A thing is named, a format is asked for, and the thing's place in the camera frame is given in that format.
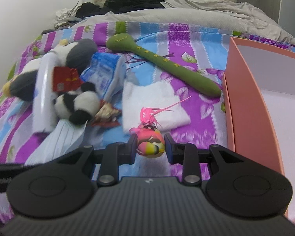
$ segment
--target black cable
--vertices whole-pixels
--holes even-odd
[[[69,16],[71,16],[71,13],[74,11],[74,9],[76,8],[76,6],[78,5],[80,0],[78,0],[78,2],[76,3],[76,5],[73,7],[73,9],[70,11]]]

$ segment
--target red card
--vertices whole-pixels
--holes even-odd
[[[53,91],[68,92],[77,90],[83,81],[79,78],[77,69],[69,67],[54,67]]]

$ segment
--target panda plush toy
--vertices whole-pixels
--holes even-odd
[[[81,90],[81,94],[70,91],[54,100],[54,107],[60,119],[67,119],[74,125],[83,125],[91,121],[98,113],[100,100],[96,94],[95,85],[84,82]]]

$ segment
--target white cloth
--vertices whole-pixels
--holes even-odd
[[[78,10],[78,6],[74,7],[73,9],[62,9],[60,11],[56,11],[56,21],[54,22],[54,26],[61,26],[62,24],[73,21],[73,20],[80,20],[79,18],[75,17],[76,11]]]
[[[125,81],[122,93],[122,126],[125,133],[140,124],[142,107],[163,109],[171,106],[180,99],[175,96],[172,86],[168,82],[156,82],[148,86],[138,86]],[[163,111],[155,116],[160,124],[160,131],[169,131],[180,126],[190,124],[190,117],[180,104]]]

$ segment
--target pink box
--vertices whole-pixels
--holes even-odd
[[[295,53],[231,38],[223,94],[228,148],[290,180],[295,223]]]

